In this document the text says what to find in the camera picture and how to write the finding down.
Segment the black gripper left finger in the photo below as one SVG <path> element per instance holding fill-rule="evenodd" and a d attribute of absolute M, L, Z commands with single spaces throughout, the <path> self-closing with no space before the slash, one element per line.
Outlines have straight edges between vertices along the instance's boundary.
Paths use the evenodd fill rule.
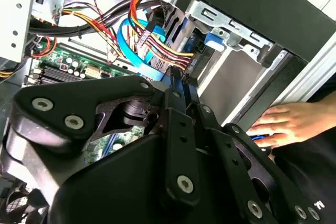
<path fill-rule="evenodd" d="M 196 191 L 193 122 L 177 74 L 165 91 L 136 75 L 23 88 L 14 96 L 5 149 L 51 204 L 62 184 L 83 169 L 90 142 L 136 125 L 163 143 L 164 192 L 192 205 L 196 196 L 178 181 L 187 176 Z"/>

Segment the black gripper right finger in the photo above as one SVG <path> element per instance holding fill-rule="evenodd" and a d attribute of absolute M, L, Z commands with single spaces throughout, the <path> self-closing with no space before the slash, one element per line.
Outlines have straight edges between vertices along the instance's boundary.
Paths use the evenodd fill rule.
<path fill-rule="evenodd" d="M 200 103 L 197 81 L 183 82 L 187 112 L 196 125 L 196 145 L 209 151 L 228 182 L 237 211 L 232 223 L 322 223 L 306 196 L 237 125 L 221 127 Z"/>

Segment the person's bare hand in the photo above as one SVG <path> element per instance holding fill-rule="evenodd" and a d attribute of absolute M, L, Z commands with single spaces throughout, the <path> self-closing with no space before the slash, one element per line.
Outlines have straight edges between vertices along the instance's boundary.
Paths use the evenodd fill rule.
<path fill-rule="evenodd" d="M 259 147 L 281 147 L 304 142 L 335 126 L 335 106 L 327 101 L 274 106 L 247 130 L 250 136 L 264 135 Z"/>

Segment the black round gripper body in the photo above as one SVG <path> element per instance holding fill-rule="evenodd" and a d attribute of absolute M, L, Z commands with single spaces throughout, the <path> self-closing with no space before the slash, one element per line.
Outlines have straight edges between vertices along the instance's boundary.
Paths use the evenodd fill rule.
<path fill-rule="evenodd" d="M 218 165 L 191 137 L 143 137 L 72 175 L 49 223 L 235 223 Z"/>

